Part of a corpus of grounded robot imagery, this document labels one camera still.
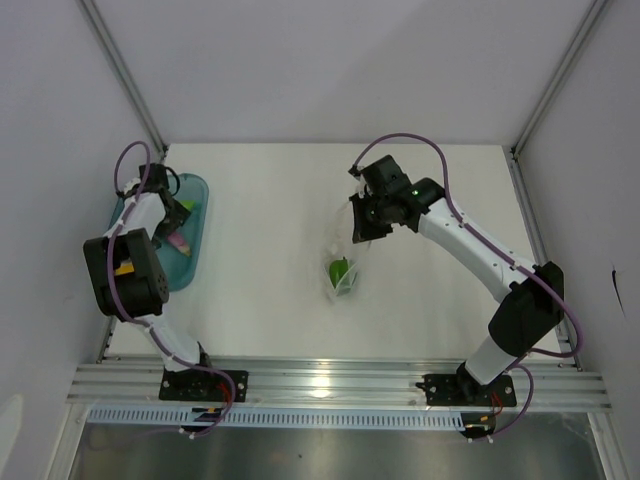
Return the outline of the left aluminium corner post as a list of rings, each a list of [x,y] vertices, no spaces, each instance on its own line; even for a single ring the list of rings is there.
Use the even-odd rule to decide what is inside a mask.
[[[150,144],[153,146],[156,155],[160,159],[163,159],[168,151],[168,144],[163,139],[153,119],[147,102],[134,79],[114,35],[100,11],[98,3],[94,0],[78,0],[76,1],[76,5],[100,47],[113,76],[119,83],[140,126],[148,137]]]

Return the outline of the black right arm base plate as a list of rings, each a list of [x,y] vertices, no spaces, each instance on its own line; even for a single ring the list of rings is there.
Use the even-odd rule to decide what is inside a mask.
[[[415,383],[428,406],[438,407],[515,407],[517,398],[513,380],[500,375],[487,385],[458,374],[431,373]]]

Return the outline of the clear dotted zip top bag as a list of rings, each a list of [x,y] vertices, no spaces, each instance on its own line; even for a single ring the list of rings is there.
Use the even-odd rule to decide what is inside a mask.
[[[336,303],[355,293],[360,283],[371,243],[354,244],[353,210],[350,201],[346,201],[334,214],[325,230],[325,240],[321,249],[320,267],[324,294],[332,303]],[[347,291],[334,291],[329,283],[328,265],[332,260],[346,257],[351,264],[352,288]]]

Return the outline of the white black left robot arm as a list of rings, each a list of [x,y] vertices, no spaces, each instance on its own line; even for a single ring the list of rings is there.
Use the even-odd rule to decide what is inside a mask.
[[[191,212],[170,190],[180,179],[152,163],[118,192],[123,209],[102,236],[87,240],[83,253],[99,310],[142,332],[168,372],[182,373],[182,388],[197,400],[216,390],[201,344],[163,313],[169,278],[157,254],[159,243],[177,232]]]

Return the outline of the light green pepper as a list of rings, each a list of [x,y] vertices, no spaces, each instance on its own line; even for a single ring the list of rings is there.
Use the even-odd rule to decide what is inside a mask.
[[[195,201],[193,201],[193,200],[180,201],[180,204],[182,205],[182,207],[184,209],[186,209],[189,212],[192,212],[195,209],[196,205],[197,205],[197,203]]]

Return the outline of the green bell pepper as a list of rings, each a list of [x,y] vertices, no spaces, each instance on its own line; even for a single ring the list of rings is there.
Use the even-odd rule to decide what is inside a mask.
[[[351,264],[346,257],[332,260],[328,265],[329,283],[334,291],[347,291],[352,288]]]

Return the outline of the teal plastic bin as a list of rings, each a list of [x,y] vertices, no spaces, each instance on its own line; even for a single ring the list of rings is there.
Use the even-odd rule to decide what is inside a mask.
[[[192,256],[186,257],[174,249],[167,241],[153,240],[156,246],[158,260],[167,276],[169,292],[177,292],[186,288],[193,280],[201,250],[203,231],[206,220],[209,188],[206,181],[192,173],[178,173],[181,181],[176,199],[179,201],[193,200],[197,203],[190,212],[190,217],[179,231],[186,239],[192,250]]]

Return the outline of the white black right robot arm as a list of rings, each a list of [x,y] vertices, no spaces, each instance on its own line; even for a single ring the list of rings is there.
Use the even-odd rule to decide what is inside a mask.
[[[382,239],[395,225],[436,243],[467,268],[491,293],[498,309],[488,336],[462,365],[458,395],[468,403],[489,396],[493,381],[524,357],[561,320],[556,301],[563,295],[563,273],[549,262],[536,266],[523,258],[506,260],[489,247],[472,222],[454,212],[445,189],[430,178],[413,183],[390,155],[349,174],[359,187],[349,198],[354,243]]]

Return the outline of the aluminium corner post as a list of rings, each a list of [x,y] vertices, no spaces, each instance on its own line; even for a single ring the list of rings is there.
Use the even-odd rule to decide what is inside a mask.
[[[76,5],[100,47],[113,76],[119,83],[140,126],[148,137],[150,144],[153,146],[156,155],[160,159],[163,159],[168,151],[168,144],[163,139],[153,119],[147,102],[134,79],[114,35],[100,11],[98,3],[94,0],[78,0],[76,1]]]
[[[589,3],[533,110],[528,115],[515,143],[510,149],[512,158],[515,161],[520,159],[527,144],[542,124],[612,4],[613,1],[610,0],[593,0]]]

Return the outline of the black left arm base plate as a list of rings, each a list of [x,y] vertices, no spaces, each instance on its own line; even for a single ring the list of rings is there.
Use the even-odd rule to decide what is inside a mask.
[[[230,394],[229,382],[219,375],[196,370],[164,370],[158,397],[162,401],[223,402]]]

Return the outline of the right aluminium corner post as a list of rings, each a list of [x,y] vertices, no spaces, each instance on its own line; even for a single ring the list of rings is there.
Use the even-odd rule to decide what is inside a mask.
[[[613,1],[610,0],[593,0],[589,3],[533,110],[528,115],[515,143],[510,149],[512,158],[515,161],[520,159],[527,144],[542,124],[612,4]]]

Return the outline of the aluminium front rail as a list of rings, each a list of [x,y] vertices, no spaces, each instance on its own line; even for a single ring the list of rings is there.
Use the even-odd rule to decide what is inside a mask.
[[[222,370],[249,374],[245,405],[263,408],[408,410],[422,408],[416,382],[425,374],[453,372],[458,361],[340,360],[221,357]],[[610,412],[612,402],[599,373],[572,364],[530,362],[511,376],[518,401],[534,394],[530,411]],[[108,357],[78,366],[67,401],[74,403],[158,403],[162,363],[150,356]]]

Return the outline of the purple eggplant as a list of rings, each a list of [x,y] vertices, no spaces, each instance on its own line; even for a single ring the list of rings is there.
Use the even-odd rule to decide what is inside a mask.
[[[190,245],[186,241],[185,237],[179,231],[174,231],[174,232],[170,233],[167,236],[166,241],[174,249],[176,249],[180,254],[182,254],[182,255],[184,255],[186,257],[191,257],[192,256],[192,250],[191,250]]]

